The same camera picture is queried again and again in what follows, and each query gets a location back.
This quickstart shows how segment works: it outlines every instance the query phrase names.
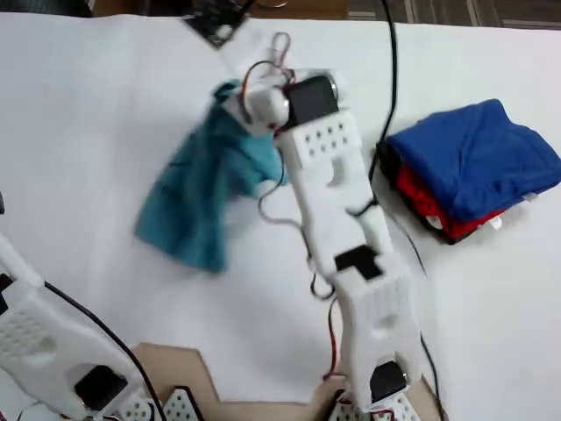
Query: stack of folded clothes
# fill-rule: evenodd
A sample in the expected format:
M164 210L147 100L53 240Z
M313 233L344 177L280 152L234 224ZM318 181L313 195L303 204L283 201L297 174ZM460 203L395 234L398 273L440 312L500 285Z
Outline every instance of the stack of folded clothes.
M387 138L380 167L423 223L454 244L561 181L561 160L501 102L438 112Z

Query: wooden base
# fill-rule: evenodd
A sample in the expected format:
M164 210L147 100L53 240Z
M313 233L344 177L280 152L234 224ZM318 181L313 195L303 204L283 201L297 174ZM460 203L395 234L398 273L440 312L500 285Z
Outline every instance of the wooden base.
M96 0L94 16L133 15L137 12L137 0Z
M205 421L322 421L337 389L339 380L321 384L312 401L298 403L221 403L201 355L194 349L140 344L134 350L153 382L162 401L175 386L188 386ZM424 380L407 393L422 421L437 421L434 396Z

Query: perforated white panel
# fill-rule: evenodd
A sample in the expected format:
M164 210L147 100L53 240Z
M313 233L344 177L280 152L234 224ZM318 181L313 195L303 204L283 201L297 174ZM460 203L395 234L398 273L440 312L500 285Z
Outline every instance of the perforated white panel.
M119 408L119 417L123 421L150 421L152 419L152 408L146 399L139 396L131 396L127 402Z
M361 148L357 124L348 110L299 125L290 132L303 168L348 149Z
M38 320L20 311L0 324L0 356L9 360L54 353L54 342Z
M393 410L395 421L422 421L411 402L405 394L397 395L385 399L376 405L374 410ZM391 415L375 415L375 421L390 421ZM328 421L371 421L370 414L359 414L356 408L348 403L338 403L328 418Z
M167 421L202 421L186 390L176 389L164 407Z

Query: teal cloth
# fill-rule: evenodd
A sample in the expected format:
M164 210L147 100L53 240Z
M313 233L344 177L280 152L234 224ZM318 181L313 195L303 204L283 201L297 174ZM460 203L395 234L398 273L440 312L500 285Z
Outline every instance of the teal cloth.
M136 226L142 240L212 272L227 267L223 215L228 199L256 197L260 182L283 175L272 133L250 135L221 106L238 86L233 81L217 89L208 115L153 186Z

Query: white paper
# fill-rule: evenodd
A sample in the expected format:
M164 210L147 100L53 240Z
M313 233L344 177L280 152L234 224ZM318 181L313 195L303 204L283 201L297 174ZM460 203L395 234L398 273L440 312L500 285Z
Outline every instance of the white paper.
M343 72L365 142L378 138L389 101L384 23L267 20L247 29L287 31L304 67ZM498 97L515 122L561 149L561 32L398 25L398 40L393 131ZM218 54L174 19L3 14L0 57L0 229L16 247L129 343L198 348L221 399L307 402L330 363L327 304L309 294L294 229L263 223L249 199L237 203L244 217L231 227L220 276L132 235L159 171L231 77ZM471 421L475 410L561 417L560 204L554 189L507 212L493 235L483 227L452 247L398 215L429 271L417 288L436 305L420 311L421 327L451 419ZM298 218L290 188L266 208Z

